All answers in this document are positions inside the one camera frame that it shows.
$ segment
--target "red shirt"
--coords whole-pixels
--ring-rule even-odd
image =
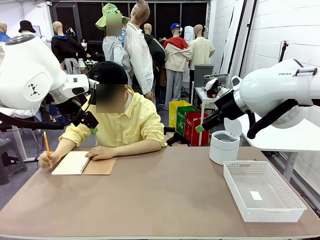
[[[166,48],[167,44],[170,43],[172,44],[173,46],[183,50],[183,49],[186,49],[189,45],[188,43],[186,42],[186,40],[184,40],[182,37],[171,37],[169,39],[167,39],[164,44],[163,44],[163,47]]]

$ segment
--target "dark green jacket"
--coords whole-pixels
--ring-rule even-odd
[[[149,51],[153,60],[153,65],[160,70],[161,65],[165,64],[166,51],[164,47],[154,39],[154,36],[144,34],[144,39],[149,46]]]

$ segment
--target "white label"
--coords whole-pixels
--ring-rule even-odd
[[[258,191],[250,191],[253,200],[262,201],[262,197],[260,196]]]

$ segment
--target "brown table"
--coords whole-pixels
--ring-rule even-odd
[[[251,147],[238,159],[267,161]],[[208,147],[167,147],[118,157],[109,176],[38,170],[0,212],[0,236],[297,239],[320,236],[320,220],[308,207],[297,223],[244,222]]]

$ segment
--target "open notebook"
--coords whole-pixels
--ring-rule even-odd
[[[87,151],[71,151],[52,171],[53,175],[110,175],[116,158],[93,161]]]

